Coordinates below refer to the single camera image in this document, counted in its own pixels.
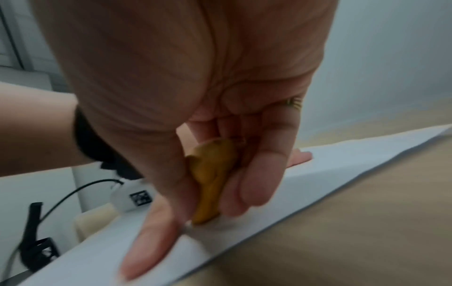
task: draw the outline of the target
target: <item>black square icon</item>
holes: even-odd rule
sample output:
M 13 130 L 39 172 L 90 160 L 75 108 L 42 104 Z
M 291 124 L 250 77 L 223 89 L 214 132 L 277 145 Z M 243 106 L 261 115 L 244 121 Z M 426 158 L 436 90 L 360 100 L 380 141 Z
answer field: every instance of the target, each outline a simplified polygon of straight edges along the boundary
M 149 204 L 152 202 L 151 196 L 146 191 L 140 191 L 129 195 L 132 199 L 132 202 L 136 206 L 141 206 L 144 204 Z

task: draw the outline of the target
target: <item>light wood surface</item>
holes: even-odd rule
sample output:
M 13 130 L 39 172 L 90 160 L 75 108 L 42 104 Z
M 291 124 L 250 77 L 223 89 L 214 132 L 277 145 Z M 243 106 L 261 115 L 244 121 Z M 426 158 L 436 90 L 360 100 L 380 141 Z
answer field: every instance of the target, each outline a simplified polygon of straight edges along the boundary
M 450 100 L 298 144 L 446 123 L 452 123 Z M 175 285 L 452 285 L 452 137 L 359 178 Z

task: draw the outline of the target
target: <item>gold ring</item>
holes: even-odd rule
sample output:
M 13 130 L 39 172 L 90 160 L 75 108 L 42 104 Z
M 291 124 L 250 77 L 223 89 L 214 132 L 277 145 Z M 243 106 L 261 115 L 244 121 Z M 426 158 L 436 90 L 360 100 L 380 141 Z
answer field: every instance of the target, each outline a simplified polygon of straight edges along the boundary
M 301 98 L 298 96 L 287 99 L 284 103 L 285 105 L 292 106 L 296 108 L 298 111 L 301 111 Z

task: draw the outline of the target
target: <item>paper sheet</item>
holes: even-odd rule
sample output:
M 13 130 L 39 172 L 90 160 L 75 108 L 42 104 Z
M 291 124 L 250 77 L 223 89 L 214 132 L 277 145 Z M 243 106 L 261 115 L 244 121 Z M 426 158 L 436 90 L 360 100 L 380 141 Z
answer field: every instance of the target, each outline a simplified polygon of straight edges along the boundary
M 243 240 L 315 203 L 360 174 L 451 127 L 452 124 L 307 148 L 313 153 L 314 159 L 288 169 L 270 203 L 234 220 L 219 218 L 202 227 L 187 229 L 169 255 L 132 285 L 170 285 Z M 22 286 L 114 285 L 121 259 L 138 233 L 145 214 L 146 209 L 125 214 L 30 277 Z

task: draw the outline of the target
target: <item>yellow object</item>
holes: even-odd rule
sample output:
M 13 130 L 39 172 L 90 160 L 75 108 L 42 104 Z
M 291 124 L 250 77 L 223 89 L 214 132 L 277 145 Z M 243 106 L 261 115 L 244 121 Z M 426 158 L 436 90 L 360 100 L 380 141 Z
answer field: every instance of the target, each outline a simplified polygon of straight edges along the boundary
M 194 148 L 187 156 L 188 169 L 201 189 L 192 224 L 202 224 L 219 215 L 218 203 L 227 177 L 239 158 L 229 139 L 215 139 Z

